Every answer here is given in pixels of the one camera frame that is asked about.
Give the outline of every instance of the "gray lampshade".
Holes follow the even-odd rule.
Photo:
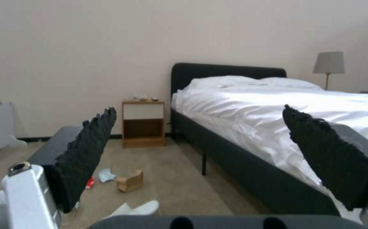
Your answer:
[[[343,52],[320,52],[313,73],[345,73]]]

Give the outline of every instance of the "white slipper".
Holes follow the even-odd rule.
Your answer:
[[[109,218],[112,216],[146,216],[146,215],[152,215],[154,214],[159,208],[159,203],[157,200],[149,201],[139,207],[136,207],[135,209],[131,209],[130,206],[127,203],[122,204],[116,211],[111,213],[109,216],[105,217]]]

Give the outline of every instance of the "red object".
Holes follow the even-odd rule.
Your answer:
[[[85,189],[91,189],[93,186],[94,186],[94,178],[91,177],[89,180],[88,180],[88,183],[86,183],[86,186],[85,186]]]

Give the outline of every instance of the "white bedsheet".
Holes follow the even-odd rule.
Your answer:
[[[368,94],[246,85],[179,90],[172,100],[177,112],[329,194],[289,137],[285,104],[348,125],[368,139]]]

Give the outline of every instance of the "wooden nightstand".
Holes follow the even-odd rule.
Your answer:
[[[164,146],[164,102],[122,102],[123,148]]]

